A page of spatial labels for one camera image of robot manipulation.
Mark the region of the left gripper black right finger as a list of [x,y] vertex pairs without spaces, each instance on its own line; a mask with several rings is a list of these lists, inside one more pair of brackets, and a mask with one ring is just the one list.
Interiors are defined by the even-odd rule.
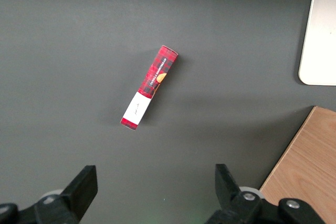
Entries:
[[303,200],[283,198],[273,205],[259,191],[242,190],[225,164],[215,165],[215,191],[221,208],[206,223],[325,223]]

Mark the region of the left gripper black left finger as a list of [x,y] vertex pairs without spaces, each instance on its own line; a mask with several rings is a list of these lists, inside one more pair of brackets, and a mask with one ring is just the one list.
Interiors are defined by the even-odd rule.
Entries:
[[1,223],[79,223],[97,192],[96,166],[87,165],[65,189],[44,194],[26,209],[1,204]]

